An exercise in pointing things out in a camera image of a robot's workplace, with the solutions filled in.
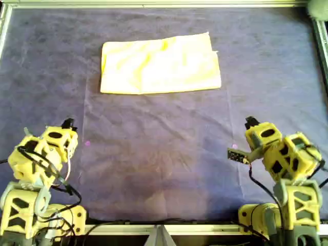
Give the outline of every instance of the wire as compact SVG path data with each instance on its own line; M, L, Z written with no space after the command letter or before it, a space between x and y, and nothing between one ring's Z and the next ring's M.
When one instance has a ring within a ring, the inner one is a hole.
M325 181L319 185L319 188L321 189L322 187L324 187L326 183L328 183L328 178L326 178Z
M284 219L283 219L283 214L282 214L282 209L281 209L281 205L278 201L278 199L272 194L271 191L268 190L267 187L265 187L261 182L259 182L258 180L256 180L255 178L253 178L252 176L253 172L252 172L252 164L250 163L250 170L249 170L249 176L251 181L253 181L255 184L257 184L258 186L260 186L269 196L271 196L271 198L275 201L275 203L278 205L278 209L279 209L279 213L280 213L280 220L281 220L281 232L282 232L282 245L284 245L284 233L285 233L285 228L284 228Z
M251 212L251 227L253 228L253 212L260 206L260 205L262 205L262 203L259 203L258 205L256 205L254 208L253 208L253 210L252 210L252 212Z
M272 242L270 242L263 234L259 233L258 231L255 231L253 228L251 227L248 227L247 225L245 224L242 224L242 223L239 223L239 222L233 222L233 221L230 221L230 223L232 224L237 224L239 225L240 227L243 227L244 229L247 229L249 230L250 232L252 232L253 234L259 236L260 238L262 238L264 241L266 241L270 246L273 246Z
M70 158L69 149L67 149L67 148L65 148L65 149L67 151L67 173L66 173L65 181L67 181L71 174L71 158ZM55 184L52 185L52 187L58 187L58 186L60 186L60 183L56 184L56 185Z
M88 236L90 235L90 233L94 230L94 229L96 229L97 227L99 227L99 226L105 226L105 225L107 225L107 224L117 224L117 223L115 223L115 222L105 222L105 223L101 223L101 224L95 224L90 230L88 230L88 232L85 234L85 236L84 236L84 239L83 239L83 243L82 243L82 246L85 246L85 243L86 243L86 241L87 241L87 238L88 238Z
M44 170L50 172L53 176L55 176L55 177L56 177L56 178L57 178L57 179L58 179L58 180L59 180L59 181L65 186L65 188L66 188L66 192L67 192L67 193L69 193L69 194L74 194L74 195L76 195L76 196L78 197L78 199L79 199L78 202L76 202L76 203L74 203L74 204L72 204L72 205L69 205L69 206L67 206L67 207L65 207L65 208L63 208L63 209L60 209L60 210L54 212L54 213L51 214L49 217L41 217L41 216L40 216L42 219L50 219L50 218L54 217L55 215L57 215L57 214L59 214L59 213L61 213L61 212L63 212L63 211L66 211L66 210L72 209L72 208L74 208L74 207L80 205L80 203L81 203L81 201L82 201L82 196L81 196L81 194L80 194L76 189L74 189L70 184L68 184L68 183L63 179L63 177L61 177L61 175L60 175L60 173L59 173L59 170L56 168L56 166L55 166L55 165L54 165L49 159L47 159L46 157L42 156L41 154L39 154L39 153L37 153L37 152L35 152L35 151L27 150L27 149L25 149L25 147L23 147L23 146L18 146L18 147L17 147L17 150L18 150L22 155L24 155L26 158L28 158L29 160L31 160L31 161L33 161L34 163L36 163L39 167L41 167L41 168L43 168ZM27 153L30 153L30 154L33 154L33 155L36 155L36 156L42 158L43 160L45 160L45 161L51 166L51 168L48 168L48 167L43 166L43 165L41 164L41 162L36 161L32 156L30 156L30 155L27 154Z

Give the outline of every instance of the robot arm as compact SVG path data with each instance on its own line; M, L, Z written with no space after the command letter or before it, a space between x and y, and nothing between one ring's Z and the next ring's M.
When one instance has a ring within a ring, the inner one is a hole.
M251 152L228 149L228 158L245 164L262 159L276 182L273 190L279 204L246 204L239 209L239 222L274 245L296 246L302 242L319 246L322 195L310 178L324 164L321 154L300 132L283 137L272 123L259 123L251 116L246 121L245 136Z
M80 235L86 220L83 207L49 205L49 189L55 180L70 187L59 172L77 147L73 119L65 120L61 127L47 127L40 137L26 132L8 158L14 177L19 181L10 182L0 199L3 211L0 245L14 242L32 245L41 232L40 245L49 245L54 237Z

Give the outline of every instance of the black cable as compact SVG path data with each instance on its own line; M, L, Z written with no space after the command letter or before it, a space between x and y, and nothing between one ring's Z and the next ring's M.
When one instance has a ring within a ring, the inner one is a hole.
M322 159L321 161L319 161L319 166L317 166L317 168L314 170L314 172L308 177L308 179L311 179L320 169L324 170L324 164L325 161L324 159Z
M269 241L264 235L262 235L262 234L259 233L258 231L255 231L253 228L248 227L247 225L242 224L242 223L239 223L239 222L233 222L233 221L230 221L230 223L232 223L232 224L237 224L238 226L243 227L244 229L249 230L249 231L252 232L253 234L259 236L259 237L262 238L264 241L266 241L270 246L274 246L274 245L272 244L272 242L270 242L270 241Z
M253 178L252 174L253 174L253 172L252 172L252 164L250 163L249 176L250 176L251 181L253 181L255 184L257 184L258 186L260 186L269 196L271 196L271 198L278 205L278 209L279 209L279 213L280 213L280 220L281 220L282 245L284 245L285 228L284 228L284 219L283 219L281 205L280 205L278 199L272 194L272 192L269 191L268 188L265 187L261 182L257 181L255 178Z
M259 203L258 205L256 205L251 212L251 227L253 228L253 212L260 206L262 205L262 203Z
M105 226L105 225L107 225L107 224L117 224L116 222L105 222L105 223L101 223L101 224L95 224L90 230L88 230L88 232L85 234L85 236L84 236L84 239L83 239L83 243L82 243L82 246L85 246L85 243L86 243L86 241L87 241L87 238L88 238L88 236L90 235L90 233L94 230L94 229L96 229L97 227L99 227L99 226Z
M326 183L328 183L328 178L326 178L325 181L319 185L319 188L321 189L322 187L324 187Z
M67 192L67 193L69 193L69 194L75 194L75 195L78 197L78 199L79 199L78 202L76 202L76 203L74 203L74 204L72 204L72 205L69 205L69 206L67 206L67 207L65 207L65 208L63 208L63 209L60 209L60 210L54 212L54 213L51 214L49 217L41 217L41 216L40 216L42 219L50 219L50 218L54 217L55 215L57 215L57 214L59 214L59 213L61 213L61 212L63 212L63 211L66 211L66 210L72 209L72 208L74 208L74 207L80 205L80 203L81 203L81 201L82 201L82 196L81 196L81 194L80 194L76 189L74 189L70 184L68 184L68 183L64 180L63 177L61 177L59 170L56 168L56 166L55 166L55 165L54 165L49 159L47 159L46 157L42 156L41 154L39 154L39 153L37 153L37 152L35 152L35 151L33 151L33 150L27 150L24 146L18 146L18 147L17 147L17 150L18 150L23 156L25 156L26 158L28 158L29 160L31 160L31 161L33 161L35 164L37 164L39 167L41 167L41 168L43 168L44 170L50 172L53 176L55 176L55 177L56 177L56 178L57 178L57 179L58 179L58 180L59 180L59 181L65 186L65 188L66 188L66 192ZM27 153L30 153L30 154L33 154L33 155L36 155L36 156L42 158L43 160L45 160L45 161L51 166L51 168L48 168L48 167L43 166L43 165L41 164L40 161L36 161L32 156L30 156L30 155L27 154Z

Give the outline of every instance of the yellow towel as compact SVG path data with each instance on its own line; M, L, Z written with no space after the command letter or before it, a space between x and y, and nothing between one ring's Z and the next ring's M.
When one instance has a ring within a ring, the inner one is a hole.
M221 86L218 58L208 33L107 42L102 50L103 93L167 93Z

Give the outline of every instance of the yellow 3d-printed part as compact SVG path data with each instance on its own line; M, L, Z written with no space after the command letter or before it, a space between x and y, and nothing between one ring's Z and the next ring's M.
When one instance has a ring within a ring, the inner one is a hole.
M276 182L281 178L295 181L310 176L322 157L316 148L306 146L311 143L302 133L275 142L264 154L265 169Z
M25 148L32 149L34 152L41 154L46 159L50 160L58 170L61 170L63 167L57 151L53 147L50 148L44 139L28 135L24 137L18 146L24 146ZM49 164L41 157L31 153L27 154L43 166L49 167ZM31 182L32 184L41 179L43 184L50 188L55 180L55 177L50 172L47 172L45 169L41 168L35 161L26 158L17 150L17 148L14 149L8 158L8 163L12 168L16 179Z
M77 147L77 133L71 128L47 127L42 137L51 147L56 148L63 162L68 161L68 152L70 153L69 158L72 158Z
M25 190L12 190L8 193L3 208L0 235L4 231L18 232L29 239L38 230L38 221L34 215L34 205L38 193Z
M245 131L246 140L252 150L262 146L263 149L282 139L281 132L273 123L263 122Z

